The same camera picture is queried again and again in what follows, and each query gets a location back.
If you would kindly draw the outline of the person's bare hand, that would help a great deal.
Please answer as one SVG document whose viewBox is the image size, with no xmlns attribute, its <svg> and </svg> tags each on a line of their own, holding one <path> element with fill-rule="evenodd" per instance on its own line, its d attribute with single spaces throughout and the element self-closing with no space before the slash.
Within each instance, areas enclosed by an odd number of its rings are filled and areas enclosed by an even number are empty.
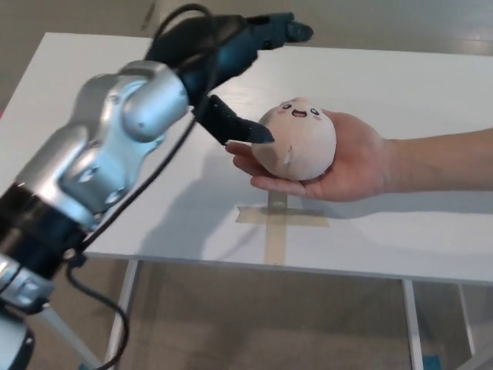
<svg viewBox="0 0 493 370">
<path fill-rule="evenodd" d="M 332 166 L 316 180 L 274 177 L 254 159 L 246 144 L 228 143 L 226 151 L 233 155 L 237 168 L 251 175 L 250 184 L 261 190 L 332 202 L 362 200 L 397 191 L 396 142 L 383 138 L 356 116 L 327 110 L 324 114 L 334 123 L 337 148 Z"/>
</svg>

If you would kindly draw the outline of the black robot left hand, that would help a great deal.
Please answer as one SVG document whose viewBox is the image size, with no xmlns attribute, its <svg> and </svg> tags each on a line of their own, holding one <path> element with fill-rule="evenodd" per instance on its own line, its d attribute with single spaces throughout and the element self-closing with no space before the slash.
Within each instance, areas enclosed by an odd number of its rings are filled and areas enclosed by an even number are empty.
<svg viewBox="0 0 493 370">
<path fill-rule="evenodd" d="M 161 62 L 178 75 L 196 121 L 220 144 L 231 140 L 272 143 L 273 135 L 266 127 L 239 117 L 209 92 L 246 72 L 260 51 L 307 42 L 313 34 L 291 12 L 199 16 L 179 22 L 152 41 L 146 59 Z"/>
</svg>

